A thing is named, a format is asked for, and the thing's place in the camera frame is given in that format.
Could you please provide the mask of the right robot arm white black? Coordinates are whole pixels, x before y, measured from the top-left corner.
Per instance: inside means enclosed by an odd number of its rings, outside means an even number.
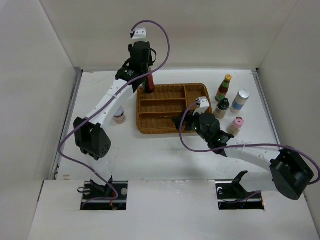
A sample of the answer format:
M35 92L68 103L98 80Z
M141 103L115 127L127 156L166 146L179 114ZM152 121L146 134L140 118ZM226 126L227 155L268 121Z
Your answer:
M257 174L242 170L231 180L218 181L216 192L219 199L230 199L236 203L262 191L277 191L296 201L307 186L316 183L314 172L305 162L307 156L292 147L271 143L228 145L234 135L222 131L212 113L199 114L186 110L172 120L179 132L183 128L195 131L207 143L208 152L263 169Z

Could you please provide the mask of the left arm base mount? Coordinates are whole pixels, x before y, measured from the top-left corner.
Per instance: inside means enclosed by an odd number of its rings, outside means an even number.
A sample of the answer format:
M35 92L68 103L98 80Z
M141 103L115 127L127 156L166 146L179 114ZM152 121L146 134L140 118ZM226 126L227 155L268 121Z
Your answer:
M109 179L118 195L106 184L86 181L77 192L81 194L80 209L83 211L125 211L127 209L128 182Z

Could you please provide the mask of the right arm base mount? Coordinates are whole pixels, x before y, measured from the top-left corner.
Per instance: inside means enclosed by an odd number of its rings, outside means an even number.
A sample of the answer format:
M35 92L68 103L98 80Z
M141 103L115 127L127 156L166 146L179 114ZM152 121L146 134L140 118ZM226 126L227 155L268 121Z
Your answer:
M219 210L264 210L261 191L246 191L241 185L248 171L241 171L234 179L215 182Z

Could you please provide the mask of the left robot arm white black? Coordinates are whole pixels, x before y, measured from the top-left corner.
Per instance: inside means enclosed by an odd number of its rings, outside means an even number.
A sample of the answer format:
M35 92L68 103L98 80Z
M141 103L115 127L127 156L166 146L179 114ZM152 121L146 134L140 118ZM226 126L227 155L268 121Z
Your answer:
M74 134L75 145L80 149L81 153L86 155L87 164L96 170L105 180L108 180L111 176L109 170L102 164L101 160L111 149L111 140L107 135L108 125L121 105L133 95L140 86L143 87L144 92L147 94L155 90L152 76L145 76L125 86L129 81L151 71L151 66L154 63L152 53L155 51L151 48L150 42L147 40L136 40L128 46L128 51L130 58L117 71L115 80L107 94L94 110L84 118L77 117L73 122L73 127L78 127L85 120L89 119L89 117L101 110L111 98L114 98L104 110L90 119Z

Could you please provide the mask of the dark soy sauce bottle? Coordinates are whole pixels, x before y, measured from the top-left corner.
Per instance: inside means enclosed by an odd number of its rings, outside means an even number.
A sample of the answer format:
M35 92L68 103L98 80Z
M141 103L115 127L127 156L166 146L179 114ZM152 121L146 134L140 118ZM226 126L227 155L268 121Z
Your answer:
M153 74L151 73L152 68L150 66L146 67L146 74L142 80L142 87L146 94L151 94L155 90L154 78Z

